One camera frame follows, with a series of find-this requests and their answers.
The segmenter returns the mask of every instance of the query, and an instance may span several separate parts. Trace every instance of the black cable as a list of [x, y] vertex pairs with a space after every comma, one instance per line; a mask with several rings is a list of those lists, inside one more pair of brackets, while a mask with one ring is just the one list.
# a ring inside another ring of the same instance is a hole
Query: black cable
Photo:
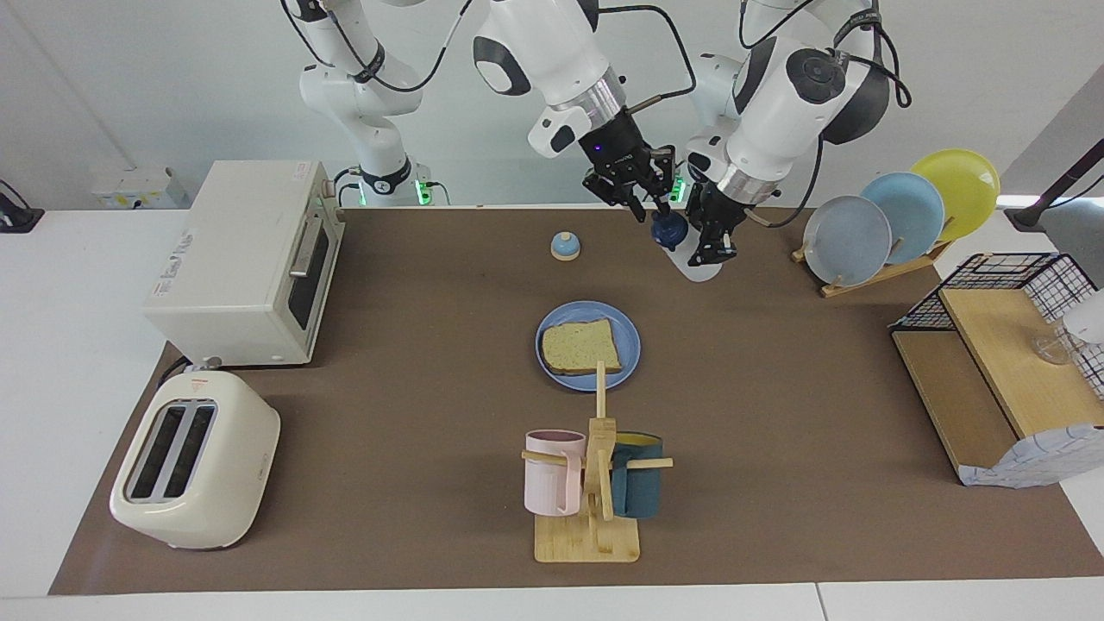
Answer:
[[350, 166], [349, 168], [346, 168], [341, 172], [338, 172], [338, 176], [333, 178], [333, 185], [337, 186], [338, 183], [340, 183], [341, 182], [341, 178], [344, 177], [346, 175], [349, 175], [350, 172], [352, 172], [353, 168], [355, 168], [355, 167], [354, 166]]
[[310, 55], [315, 56], [315, 60], [318, 61], [319, 64], [332, 67], [333, 65], [331, 65], [330, 63], [323, 61], [321, 57], [318, 56], [318, 53], [315, 52], [315, 49], [310, 45], [310, 41], [307, 40], [307, 35], [304, 34], [301, 30], [299, 30], [299, 24], [295, 23], [295, 17], [291, 14], [291, 9], [287, 7], [287, 0], [279, 0], [279, 3], [282, 7], [284, 7], [284, 14], [287, 15], [287, 21], [291, 22], [291, 28], [295, 29], [295, 33], [298, 34], [299, 39], [302, 40], [302, 44], [306, 45], [308, 50], [310, 50]]
[[[464, 6], [460, 7], [460, 12], [456, 15], [456, 21], [453, 23], [453, 30], [449, 31], [448, 38], [445, 39], [445, 44], [440, 46], [440, 52], [437, 53], [437, 60], [434, 61], [433, 69], [429, 70], [429, 74], [425, 76], [425, 80], [418, 82], [414, 86], [395, 86], [393, 84], [384, 82], [383, 78], [380, 77], [379, 75], [373, 75], [372, 80], [375, 80], [376, 82], [380, 83], [381, 86], [390, 91], [394, 91], [395, 93], [413, 93], [422, 88], [426, 84], [428, 84], [429, 81], [433, 80], [433, 76], [437, 75], [437, 70], [440, 69], [440, 62], [445, 60], [445, 50], [448, 49], [448, 43], [453, 40], [453, 33], [456, 32], [456, 27], [459, 25], [460, 19], [464, 18], [464, 14], [468, 11], [468, 7], [470, 6], [471, 6], [471, 0], [465, 0]], [[349, 48], [349, 51], [352, 53], [353, 59], [357, 60], [357, 62], [360, 64], [362, 69], [368, 69], [368, 65], [364, 64], [363, 60], [361, 60], [360, 54], [358, 54], [357, 50], [353, 49], [352, 42], [349, 41], [349, 36], [346, 34], [344, 29], [341, 28], [341, 22], [338, 21], [338, 17], [333, 13], [333, 11], [327, 11], [327, 14], [329, 14], [330, 20], [333, 22], [333, 25], [337, 27], [338, 33], [341, 34], [341, 39], [344, 40], [346, 46]]]
[[893, 59], [893, 74], [890, 80], [893, 81], [893, 93], [896, 96], [898, 105], [902, 108], [906, 108], [912, 105], [912, 93], [909, 87], [904, 85], [901, 81], [901, 59], [898, 56], [896, 45], [893, 44], [893, 40], [890, 39], [890, 34], [885, 32], [885, 29], [881, 24], [874, 25], [874, 33], [885, 42], [885, 46], [890, 49], [890, 57]]
[[161, 386], [169, 380], [169, 376], [172, 375], [172, 371], [191, 364], [192, 361], [188, 359], [188, 356], [177, 358], [177, 361], [169, 365], [169, 368], [164, 369], [164, 372], [161, 373], [161, 377], [157, 380], [157, 387], [161, 388]]
[[771, 222], [769, 224], [766, 224], [767, 229], [779, 229], [782, 227], [785, 227], [786, 224], [789, 224], [790, 222], [796, 220], [797, 217], [802, 214], [802, 211], [805, 210], [805, 206], [809, 203], [809, 197], [813, 196], [813, 188], [817, 187], [817, 177], [820, 176], [820, 160], [824, 157], [824, 152], [825, 152], [825, 137], [824, 134], [821, 134], [820, 136], [817, 136], [817, 160], [813, 165], [813, 175], [809, 176], [809, 185], [807, 188], [805, 188], [805, 196], [802, 197], [802, 203], [798, 204], [797, 209], [795, 209], [793, 213], [787, 215], [785, 220], [782, 220], [781, 222]]
[[792, 11], [789, 11], [788, 13], [786, 13], [786, 15], [784, 18], [782, 18], [782, 20], [778, 23], [774, 24], [774, 27], [772, 27], [771, 30], [766, 31], [766, 34], [764, 34], [763, 36], [761, 36], [758, 39], [758, 41], [756, 41], [755, 43], [752, 43], [751, 45], [749, 45], [747, 42], [744, 41], [744, 11], [747, 10], [747, 0], [740, 0], [740, 27], [736, 29], [736, 34], [740, 36], [740, 44], [743, 45], [744, 50], [751, 50], [752, 48], [754, 48], [754, 46], [758, 45], [760, 43], [766, 41], [775, 32], [778, 32], [778, 29], [782, 28], [783, 25], [785, 25], [786, 22], [788, 22], [789, 20], [794, 19], [794, 15], [796, 15], [797, 13], [800, 13], [802, 9], [808, 7], [809, 4], [811, 4], [815, 1], [816, 0], [805, 0], [804, 2], [802, 2], [800, 4], [798, 4], [797, 7], [795, 7]]
[[902, 108], [906, 108], [912, 105], [912, 91], [909, 91], [909, 87], [905, 86], [905, 83], [901, 80], [901, 76], [899, 76], [896, 73], [885, 69], [884, 65], [880, 65], [874, 61], [871, 61], [870, 59], [863, 59], [862, 56], [854, 56], [851, 54], [848, 54], [847, 57], [849, 61], [867, 65], [868, 67], [892, 80], [893, 86], [896, 91], [898, 105], [901, 106]]
[[448, 188], [446, 188], [445, 185], [442, 183], [440, 181], [427, 181], [425, 187], [440, 188], [442, 190], [445, 190], [445, 202], [448, 203], [449, 206], [453, 204], [453, 198], [448, 196]]
[[344, 207], [341, 203], [341, 197], [344, 194], [344, 191], [348, 190], [349, 188], [360, 188], [360, 183], [346, 183], [344, 186], [341, 186], [341, 189], [338, 190], [338, 208]]
[[11, 193], [15, 194], [15, 198], [18, 198], [20, 202], [23, 203], [23, 207], [25, 207], [26, 209], [31, 209], [31, 203], [26, 202], [26, 199], [23, 198], [23, 194], [19, 193], [19, 190], [17, 190], [15, 188], [12, 188], [11, 183], [4, 181], [3, 179], [0, 179], [0, 185], [2, 185], [4, 188], [8, 188], [8, 191], [10, 191]]
[[[693, 90], [698, 87], [698, 76], [696, 76], [694, 73], [693, 73], [693, 65], [690, 63], [690, 55], [687, 54], [687, 48], [682, 43], [682, 36], [679, 34], [679, 29], [675, 25], [675, 20], [671, 19], [671, 15], [667, 14], [667, 11], [660, 9], [659, 7], [656, 7], [655, 4], [627, 4], [625, 7], [605, 7], [605, 8], [598, 9], [598, 13], [599, 14], [601, 13], [628, 13], [628, 12], [633, 12], [633, 11], [651, 11], [654, 13], [659, 13], [659, 15], [661, 18], [664, 18], [664, 20], [667, 22], [668, 28], [671, 29], [671, 35], [675, 36], [675, 43], [679, 46], [679, 53], [682, 54], [682, 63], [686, 65], [687, 73], [690, 75], [690, 86], [689, 87], [687, 87], [687, 88], [679, 88], [678, 91], [671, 91], [670, 93], [660, 93], [659, 95], [656, 95], [656, 97], [658, 97], [658, 99], [656, 99], [656, 102], [659, 102], [659, 101], [662, 101], [662, 99], [670, 99], [671, 97], [679, 97], [679, 96], [687, 95], [687, 94], [693, 92]], [[639, 106], [634, 106], [634, 108], [636, 108], [637, 110], [643, 109]]]
[[1100, 177], [1097, 177], [1096, 180], [1093, 181], [1091, 186], [1089, 186], [1087, 188], [1085, 188], [1084, 190], [1082, 190], [1080, 193], [1078, 193], [1078, 194], [1075, 194], [1073, 197], [1070, 197], [1070, 198], [1063, 200], [1062, 202], [1055, 202], [1055, 203], [1051, 204], [1050, 207], [1048, 207], [1047, 209], [1050, 209], [1051, 207], [1062, 207], [1063, 204], [1065, 204], [1068, 202], [1075, 201], [1075, 200], [1080, 199], [1081, 197], [1083, 197], [1083, 196], [1087, 194], [1089, 192], [1093, 191], [1093, 188], [1095, 188], [1096, 186], [1098, 186], [1101, 181], [1104, 181], [1104, 175], [1101, 175]]

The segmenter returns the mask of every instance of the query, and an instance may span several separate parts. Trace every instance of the brown table mat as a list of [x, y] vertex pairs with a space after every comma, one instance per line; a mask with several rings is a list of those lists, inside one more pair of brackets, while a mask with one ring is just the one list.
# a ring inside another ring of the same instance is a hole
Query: brown table mat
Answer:
[[[571, 263], [549, 253], [562, 229]], [[802, 229], [743, 224], [740, 256], [692, 284], [624, 212], [351, 212], [314, 361], [240, 371], [283, 420], [250, 533], [183, 551], [114, 522], [147, 390], [51, 593], [1104, 575], [1059, 486], [958, 484], [885, 328], [935, 272], [821, 299], [787, 259]], [[631, 565], [532, 559], [524, 433], [594, 410], [534, 357], [573, 299], [636, 323], [609, 415], [676, 460]]]

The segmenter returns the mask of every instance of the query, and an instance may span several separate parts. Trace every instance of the power outlet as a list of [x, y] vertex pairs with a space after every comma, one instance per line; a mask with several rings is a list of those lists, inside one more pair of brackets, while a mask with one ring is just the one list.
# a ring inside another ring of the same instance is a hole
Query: power outlet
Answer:
[[188, 209], [192, 204], [168, 168], [100, 175], [92, 194], [104, 209]]

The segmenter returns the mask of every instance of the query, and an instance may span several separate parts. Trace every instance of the wooden shelf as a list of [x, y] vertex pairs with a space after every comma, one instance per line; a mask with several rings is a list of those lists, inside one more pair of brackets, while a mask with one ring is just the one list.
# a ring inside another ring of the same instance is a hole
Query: wooden shelf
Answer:
[[1104, 425], [1104, 402], [1078, 368], [1036, 355], [1031, 339], [1053, 327], [1027, 293], [943, 290], [940, 296], [1019, 438], [1076, 423]]
[[953, 331], [898, 331], [893, 341], [955, 469], [1000, 461], [1016, 433], [962, 338]]

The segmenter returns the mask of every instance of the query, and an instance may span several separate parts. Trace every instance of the light blue plate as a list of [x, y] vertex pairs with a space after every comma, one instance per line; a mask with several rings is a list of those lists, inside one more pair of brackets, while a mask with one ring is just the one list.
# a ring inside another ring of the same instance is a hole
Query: light blue plate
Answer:
[[943, 232], [943, 197], [920, 175], [882, 175], [871, 181], [861, 196], [885, 214], [893, 241], [902, 240], [887, 261], [891, 265], [926, 254]]
[[567, 388], [582, 392], [594, 392], [598, 389], [597, 373], [558, 376], [549, 370], [544, 364], [544, 357], [541, 356], [541, 336], [544, 334], [544, 330], [552, 326], [571, 322], [594, 322], [602, 318], [609, 319], [609, 327], [613, 328], [614, 333], [614, 346], [617, 348], [617, 357], [620, 358], [622, 362], [622, 370], [619, 372], [606, 373], [606, 388], [613, 388], [633, 375], [637, 362], [640, 361], [640, 334], [636, 331], [636, 326], [633, 325], [633, 322], [624, 313], [608, 304], [581, 299], [578, 302], [569, 302], [552, 310], [541, 322], [540, 327], [537, 328], [537, 360], [540, 361], [541, 368], [544, 369], [544, 372], [550, 378]]

